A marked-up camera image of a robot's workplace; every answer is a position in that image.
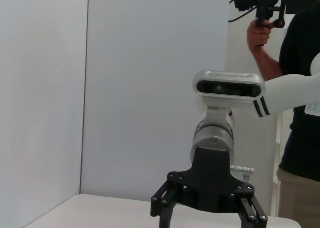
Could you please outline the person's bare forearm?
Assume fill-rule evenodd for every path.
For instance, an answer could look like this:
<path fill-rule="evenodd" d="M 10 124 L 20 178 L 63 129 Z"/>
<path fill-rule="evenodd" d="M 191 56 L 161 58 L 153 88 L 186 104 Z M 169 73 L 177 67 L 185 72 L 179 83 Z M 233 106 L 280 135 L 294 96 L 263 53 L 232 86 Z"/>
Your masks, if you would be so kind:
<path fill-rule="evenodd" d="M 273 59 L 264 50 L 266 40 L 254 40 L 249 44 L 249 49 L 257 63 L 258 69 L 265 81 L 272 80 L 283 75 L 280 63 Z"/>

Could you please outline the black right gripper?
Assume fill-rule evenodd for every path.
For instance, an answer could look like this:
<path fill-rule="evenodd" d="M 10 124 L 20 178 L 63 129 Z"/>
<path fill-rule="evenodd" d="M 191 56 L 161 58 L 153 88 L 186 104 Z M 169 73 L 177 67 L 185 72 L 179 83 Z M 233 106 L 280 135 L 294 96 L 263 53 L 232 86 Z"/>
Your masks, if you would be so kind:
<path fill-rule="evenodd" d="M 196 148 L 190 169 L 171 172 L 150 199 L 150 215 L 158 228 L 170 228 L 176 204 L 205 212 L 235 212 L 241 228 L 267 228 L 268 217 L 254 187 L 232 176 L 226 151 Z"/>

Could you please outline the person's bare hand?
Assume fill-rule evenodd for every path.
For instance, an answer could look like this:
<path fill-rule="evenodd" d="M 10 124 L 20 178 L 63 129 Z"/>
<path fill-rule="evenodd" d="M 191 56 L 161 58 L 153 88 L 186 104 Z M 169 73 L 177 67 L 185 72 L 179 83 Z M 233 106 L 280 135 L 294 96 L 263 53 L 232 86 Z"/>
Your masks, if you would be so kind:
<path fill-rule="evenodd" d="M 273 28 L 273 23 L 269 20 L 263 20 L 262 27 L 257 26 L 256 21 L 256 19 L 253 20 L 247 29 L 247 44 L 250 50 L 265 45 Z"/>

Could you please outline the person in black shirt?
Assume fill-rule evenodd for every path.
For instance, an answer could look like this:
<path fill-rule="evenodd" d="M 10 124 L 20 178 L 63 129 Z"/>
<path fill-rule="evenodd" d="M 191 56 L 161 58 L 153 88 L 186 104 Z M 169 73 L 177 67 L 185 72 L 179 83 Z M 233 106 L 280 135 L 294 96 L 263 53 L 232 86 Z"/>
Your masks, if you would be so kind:
<path fill-rule="evenodd" d="M 320 99 L 320 78 L 311 75 L 310 67 L 319 53 L 320 11 L 305 10 L 292 19 L 279 56 L 294 111 L 277 171 L 278 215 L 301 228 L 320 228 L 320 116 L 305 111 L 308 103 Z"/>

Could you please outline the black handheld camera rig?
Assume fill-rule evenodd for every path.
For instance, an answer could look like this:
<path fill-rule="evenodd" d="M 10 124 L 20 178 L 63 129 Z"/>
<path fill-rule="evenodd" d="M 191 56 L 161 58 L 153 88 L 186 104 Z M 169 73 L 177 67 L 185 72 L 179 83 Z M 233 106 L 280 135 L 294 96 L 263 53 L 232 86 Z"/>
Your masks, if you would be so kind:
<path fill-rule="evenodd" d="M 257 27 L 268 27 L 264 24 L 264 21 L 270 20 L 270 18 L 273 17 L 274 12 L 278 12 L 278 18 L 273 21 L 272 24 L 276 28 L 283 28 L 285 25 L 284 16 L 286 3 L 288 1 L 289 0 L 231 0 L 229 3 L 234 3 L 235 8 L 238 11 L 243 11 L 244 14 L 231 19 L 228 22 L 235 22 L 252 11 L 255 11 L 255 25 Z"/>

